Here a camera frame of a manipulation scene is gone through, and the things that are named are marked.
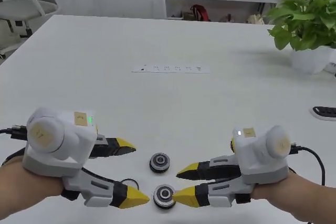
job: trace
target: potted plant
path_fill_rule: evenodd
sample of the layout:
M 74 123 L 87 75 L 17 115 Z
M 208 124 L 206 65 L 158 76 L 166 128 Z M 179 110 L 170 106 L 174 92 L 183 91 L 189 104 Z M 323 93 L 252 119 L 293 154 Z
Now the potted plant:
M 293 68 L 306 73 L 325 68 L 336 48 L 336 0 L 282 0 L 266 16 L 275 24 L 268 31 L 276 48 L 293 48 Z

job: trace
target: label sticker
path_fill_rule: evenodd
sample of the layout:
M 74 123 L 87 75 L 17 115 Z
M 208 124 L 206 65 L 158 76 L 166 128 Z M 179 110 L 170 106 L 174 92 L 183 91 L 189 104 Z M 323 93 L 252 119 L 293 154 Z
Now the label sticker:
M 244 128 L 243 133 L 245 137 L 256 137 L 256 133 L 254 132 L 254 128 Z
M 75 112 L 75 125 L 77 126 L 88 126 L 88 119 L 86 113 Z
M 29 131 L 29 135 L 35 139 L 35 142 L 46 148 L 54 139 L 40 123 L 36 123 Z

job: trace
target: black cable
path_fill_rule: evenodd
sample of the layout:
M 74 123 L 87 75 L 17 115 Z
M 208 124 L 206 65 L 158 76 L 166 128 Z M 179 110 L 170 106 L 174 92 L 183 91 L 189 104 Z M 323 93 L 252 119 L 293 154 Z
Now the black cable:
M 298 146 L 298 150 L 299 151 L 306 151 L 306 152 L 309 152 L 309 153 L 311 153 L 311 154 L 314 155 L 314 157 L 317 159 L 317 161 L 319 162 L 319 165 L 321 167 L 321 172 L 322 172 L 321 185 L 325 186 L 325 184 L 326 184 L 326 181 L 325 181 L 325 171 L 326 171 L 326 168 L 324 167 L 324 164 L 323 164 L 320 156 L 315 151 L 313 151 L 312 149 L 307 148 L 307 147 Z
M 289 167 L 289 170 L 292 172 L 292 173 L 295 173 L 297 174 L 292 168 Z
M 322 178 L 321 178 L 321 185 L 322 186 L 325 186 L 326 184 L 326 181 L 325 181 L 325 171 L 326 171 L 326 168 L 324 167 L 324 164 L 320 158 L 320 156 L 315 152 L 313 151 L 312 149 L 310 148 L 307 148 L 307 147 L 302 147 L 302 146 L 297 146 L 296 144 L 292 144 L 291 145 L 291 149 L 290 149 L 290 155 L 292 154 L 298 154 L 299 151 L 306 151 L 306 152 L 309 152 L 310 154 L 313 154 L 313 156 L 317 159 L 317 161 L 319 162 L 319 165 L 321 167 L 321 173 L 322 173 Z
M 0 134 L 11 134 L 12 133 L 12 129 L 3 129 L 0 130 Z

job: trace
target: yellow fingertip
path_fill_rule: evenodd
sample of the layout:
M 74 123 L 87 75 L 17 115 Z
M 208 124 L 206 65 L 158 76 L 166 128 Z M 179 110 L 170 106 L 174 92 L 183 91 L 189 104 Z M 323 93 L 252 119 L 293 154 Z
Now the yellow fingertip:
M 129 147 L 129 148 L 135 149 L 135 147 L 129 142 L 127 142 L 126 140 L 121 139 L 121 138 L 116 138 L 116 139 L 120 147 Z
M 184 168 L 183 170 L 179 171 L 177 175 L 182 174 L 184 172 L 188 172 L 189 170 L 197 170 L 198 168 L 198 162 L 197 163 L 193 163 L 191 165 L 188 165 L 186 168 Z
M 199 207 L 194 186 L 176 192 L 176 194 L 173 195 L 173 200 L 186 206 Z
M 139 205 L 144 205 L 148 201 L 149 198 L 145 194 L 135 189 L 134 187 L 128 186 L 127 198 L 121 203 L 119 208 L 124 209 L 124 208 L 136 207 Z

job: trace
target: power strip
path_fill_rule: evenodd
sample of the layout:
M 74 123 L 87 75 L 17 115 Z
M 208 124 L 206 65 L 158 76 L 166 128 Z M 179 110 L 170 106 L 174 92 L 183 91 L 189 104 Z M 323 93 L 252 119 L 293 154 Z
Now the power strip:
M 193 65 L 148 64 L 135 67 L 135 73 L 210 73 L 209 67 Z

